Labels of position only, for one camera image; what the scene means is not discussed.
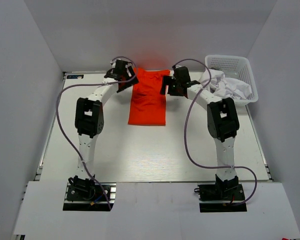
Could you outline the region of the orange t shirt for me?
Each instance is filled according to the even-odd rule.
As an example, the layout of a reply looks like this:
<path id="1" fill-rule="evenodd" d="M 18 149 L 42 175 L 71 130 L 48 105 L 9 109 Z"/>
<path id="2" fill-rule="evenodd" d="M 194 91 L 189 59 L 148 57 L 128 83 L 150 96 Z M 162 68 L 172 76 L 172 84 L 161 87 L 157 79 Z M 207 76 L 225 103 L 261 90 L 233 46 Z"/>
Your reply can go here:
<path id="1" fill-rule="evenodd" d="M 138 83 L 132 88 L 128 124 L 134 126 L 165 126 L 166 96 L 160 94 L 163 77 L 169 69 L 147 71 L 137 69 Z"/>

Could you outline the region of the white t shirt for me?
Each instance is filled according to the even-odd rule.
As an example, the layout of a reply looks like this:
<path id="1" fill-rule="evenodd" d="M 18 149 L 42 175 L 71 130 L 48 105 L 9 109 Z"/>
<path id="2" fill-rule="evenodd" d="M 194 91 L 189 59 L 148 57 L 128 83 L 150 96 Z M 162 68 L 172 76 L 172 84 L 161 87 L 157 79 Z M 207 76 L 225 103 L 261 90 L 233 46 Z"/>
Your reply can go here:
<path id="1" fill-rule="evenodd" d="M 234 100 L 248 100 L 253 91 L 248 83 L 242 80 L 226 77 L 220 70 L 206 70 L 198 80 L 203 86 L 207 83 L 207 88 L 217 97 L 232 98 Z"/>

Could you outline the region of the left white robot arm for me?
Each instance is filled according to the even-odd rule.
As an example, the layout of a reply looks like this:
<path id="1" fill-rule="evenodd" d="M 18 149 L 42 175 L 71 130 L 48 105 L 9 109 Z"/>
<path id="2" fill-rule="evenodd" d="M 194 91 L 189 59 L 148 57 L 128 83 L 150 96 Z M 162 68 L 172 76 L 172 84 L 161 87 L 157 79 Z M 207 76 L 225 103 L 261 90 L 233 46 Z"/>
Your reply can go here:
<path id="1" fill-rule="evenodd" d="M 78 98 L 76 102 L 74 125 L 79 139 L 79 156 L 75 176 L 69 183 L 86 200 L 93 198 L 96 193 L 96 183 L 92 178 L 95 176 L 96 142 L 105 125 L 104 105 L 115 93 L 139 82 L 133 61 L 117 58 L 110 64 L 111 69 L 104 75 L 101 85 L 88 96 Z"/>

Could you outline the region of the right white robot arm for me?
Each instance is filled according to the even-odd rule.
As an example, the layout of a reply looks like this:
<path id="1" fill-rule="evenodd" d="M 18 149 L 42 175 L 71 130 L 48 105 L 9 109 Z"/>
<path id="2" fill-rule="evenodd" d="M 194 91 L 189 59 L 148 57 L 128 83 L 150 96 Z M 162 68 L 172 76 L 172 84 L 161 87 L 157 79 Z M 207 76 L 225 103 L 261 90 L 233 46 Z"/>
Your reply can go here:
<path id="1" fill-rule="evenodd" d="M 239 186 L 239 179 L 235 170 L 234 142 L 240 123 L 234 100 L 229 97 L 216 96 L 207 89 L 212 80 L 212 73 L 209 69 L 206 69 L 202 74 L 202 77 L 208 77 L 208 79 L 199 81 L 191 80 L 189 70 L 185 66 L 174 65 L 172 69 L 172 75 L 163 77 L 160 94 L 185 97 L 192 101 L 183 130 L 186 155 L 197 167 L 216 170 L 215 192 L 219 198 L 226 200 L 233 195 L 234 189 Z M 200 165 L 190 156 L 187 143 L 187 126 L 194 104 L 198 104 L 206 110 L 207 129 L 215 142 L 217 166 Z"/>

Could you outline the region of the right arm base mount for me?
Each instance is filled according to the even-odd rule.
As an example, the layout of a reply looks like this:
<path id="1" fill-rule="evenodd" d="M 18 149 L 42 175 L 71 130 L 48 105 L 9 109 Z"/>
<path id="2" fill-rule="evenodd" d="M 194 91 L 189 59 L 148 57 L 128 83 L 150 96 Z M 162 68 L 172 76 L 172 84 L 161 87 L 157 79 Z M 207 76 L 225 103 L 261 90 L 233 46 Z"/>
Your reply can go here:
<path id="1" fill-rule="evenodd" d="M 198 195 L 201 213 L 247 212 L 246 203 L 237 205 L 245 200 L 245 193 L 241 184 L 237 188 L 231 189 L 225 196 L 217 193 L 215 184 L 199 184 L 193 191 Z"/>

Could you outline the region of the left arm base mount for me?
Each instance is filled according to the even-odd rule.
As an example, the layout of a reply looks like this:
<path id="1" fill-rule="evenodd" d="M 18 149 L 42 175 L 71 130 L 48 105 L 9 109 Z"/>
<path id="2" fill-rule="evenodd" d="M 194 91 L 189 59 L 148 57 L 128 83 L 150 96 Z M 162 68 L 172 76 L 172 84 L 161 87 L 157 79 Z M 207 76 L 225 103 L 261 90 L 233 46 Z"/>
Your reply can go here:
<path id="1" fill-rule="evenodd" d="M 109 212 L 108 202 L 99 185 L 90 193 L 83 192 L 76 189 L 69 183 L 66 187 L 63 211 L 77 211 L 77 212 Z"/>

